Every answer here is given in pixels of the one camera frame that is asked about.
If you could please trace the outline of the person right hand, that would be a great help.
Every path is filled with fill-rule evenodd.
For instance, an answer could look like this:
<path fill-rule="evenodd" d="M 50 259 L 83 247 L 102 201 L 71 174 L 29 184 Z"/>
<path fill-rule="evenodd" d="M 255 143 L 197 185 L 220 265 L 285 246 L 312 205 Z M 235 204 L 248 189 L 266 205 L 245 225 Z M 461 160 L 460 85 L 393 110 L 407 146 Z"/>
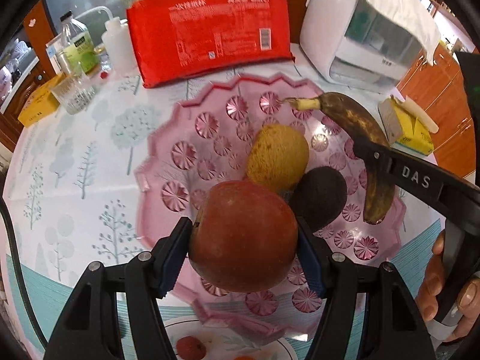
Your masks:
<path fill-rule="evenodd" d="M 436 316 L 438 311 L 436 296 L 441 293 L 445 282 L 442 262 L 443 247 L 444 231 L 439 233 L 437 239 L 433 243 L 433 256 L 426 266 L 424 280 L 422 281 L 416 296 L 417 307 L 419 311 L 421 311 L 421 316 L 425 322 L 431 321 L 434 316 Z M 479 284 L 480 281 L 478 278 L 472 279 L 460 291 L 460 294 L 457 297 L 457 304 L 458 309 L 463 316 L 454 332 L 445 339 L 445 342 L 463 339 L 470 333 L 480 311 Z"/>

